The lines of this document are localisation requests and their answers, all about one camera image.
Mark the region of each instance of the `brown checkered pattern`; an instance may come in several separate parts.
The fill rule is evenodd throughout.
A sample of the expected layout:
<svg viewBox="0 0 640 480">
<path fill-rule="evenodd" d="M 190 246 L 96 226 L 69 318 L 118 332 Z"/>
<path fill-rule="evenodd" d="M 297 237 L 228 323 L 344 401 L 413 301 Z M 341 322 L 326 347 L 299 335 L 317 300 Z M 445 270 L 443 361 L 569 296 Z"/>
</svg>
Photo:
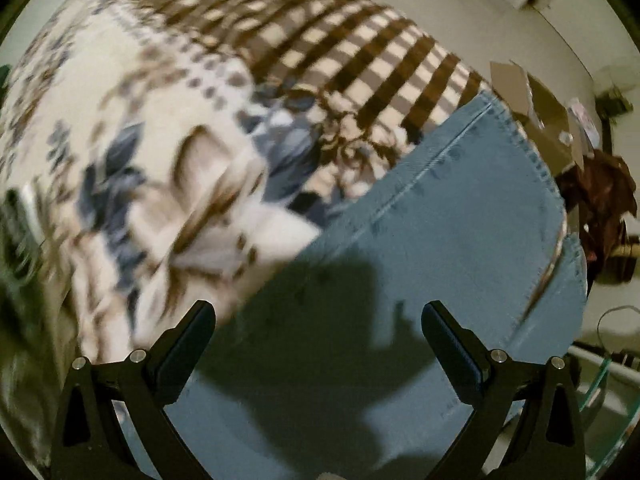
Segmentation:
<svg viewBox="0 0 640 480">
<path fill-rule="evenodd" d="M 370 0 L 129 1 L 210 52 L 235 50 L 256 82 L 341 92 L 365 131 L 402 126 L 419 142 L 489 88 L 414 22 Z"/>
</svg>

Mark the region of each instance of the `cable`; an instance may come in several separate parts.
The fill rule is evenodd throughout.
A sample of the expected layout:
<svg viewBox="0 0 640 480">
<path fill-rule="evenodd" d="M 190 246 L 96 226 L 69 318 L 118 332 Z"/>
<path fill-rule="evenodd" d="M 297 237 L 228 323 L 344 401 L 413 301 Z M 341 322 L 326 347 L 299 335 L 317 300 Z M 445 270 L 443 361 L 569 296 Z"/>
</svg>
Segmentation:
<svg viewBox="0 0 640 480">
<path fill-rule="evenodd" d="M 600 335 L 600 323 L 602 322 L 602 320 L 607 314 L 611 314 L 612 312 L 618 312 L 620 310 L 633 310 L 636 314 L 638 314 L 638 316 L 640 316 L 640 308 L 634 305 L 615 306 L 614 308 L 610 308 L 604 314 L 602 314 L 602 316 L 600 316 L 600 319 L 598 320 L 598 326 L 596 327 L 596 335 L 598 336 L 598 343 L 600 347 L 605 351 L 606 356 L 610 356 L 611 352 L 607 350 L 607 347 L 604 346 L 604 343 L 602 341 L 602 336 Z"/>
</svg>

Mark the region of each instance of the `cardboard box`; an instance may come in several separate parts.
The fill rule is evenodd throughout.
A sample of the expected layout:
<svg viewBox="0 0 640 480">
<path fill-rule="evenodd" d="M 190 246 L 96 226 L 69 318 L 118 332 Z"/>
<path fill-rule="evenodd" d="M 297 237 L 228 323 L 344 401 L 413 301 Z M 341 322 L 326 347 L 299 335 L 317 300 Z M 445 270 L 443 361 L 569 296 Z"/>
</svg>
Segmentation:
<svg viewBox="0 0 640 480">
<path fill-rule="evenodd" d="M 548 88 L 516 64 L 492 62 L 491 79 L 553 176 L 574 164 L 584 168 L 580 126 Z"/>
</svg>

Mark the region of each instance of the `silver bolt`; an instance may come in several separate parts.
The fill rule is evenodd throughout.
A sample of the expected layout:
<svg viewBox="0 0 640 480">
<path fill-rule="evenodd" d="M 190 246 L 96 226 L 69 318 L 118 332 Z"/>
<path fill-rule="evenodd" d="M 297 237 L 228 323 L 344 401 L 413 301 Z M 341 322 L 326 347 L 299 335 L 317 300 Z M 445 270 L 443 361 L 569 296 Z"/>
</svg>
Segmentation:
<svg viewBox="0 0 640 480">
<path fill-rule="evenodd" d="M 564 359 L 562 359 L 561 357 L 552 357 L 551 364 L 554 366 L 554 368 L 562 370 L 564 368 Z"/>
<path fill-rule="evenodd" d="M 85 364 L 86 364 L 86 359 L 84 357 L 79 357 L 78 359 L 74 359 L 74 361 L 71 363 L 71 365 L 74 368 L 74 370 L 79 370 Z"/>
<path fill-rule="evenodd" d="M 134 363 L 139 363 L 141 361 L 144 361 L 145 357 L 146 352 L 144 350 L 134 350 L 133 352 L 131 352 L 129 359 L 131 359 L 131 361 Z"/>
<path fill-rule="evenodd" d="M 491 359 L 493 359 L 497 363 L 503 363 L 508 358 L 509 356 L 504 350 L 491 350 Z"/>
</svg>

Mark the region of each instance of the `denim fabric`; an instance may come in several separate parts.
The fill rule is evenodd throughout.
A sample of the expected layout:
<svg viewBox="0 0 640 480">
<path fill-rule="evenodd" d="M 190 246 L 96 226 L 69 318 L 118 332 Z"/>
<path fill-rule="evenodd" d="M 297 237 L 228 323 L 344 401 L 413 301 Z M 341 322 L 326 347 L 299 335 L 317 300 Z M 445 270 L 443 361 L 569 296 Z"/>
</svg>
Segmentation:
<svg viewBox="0 0 640 480">
<path fill-rule="evenodd" d="M 526 316 L 563 218 L 546 165 L 481 94 L 216 333 L 167 413 L 218 480 L 424 478 L 469 413 L 422 336 L 424 303 L 516 359 L 563 354 L 586 300 L 575 237 Z"/>
</svg>

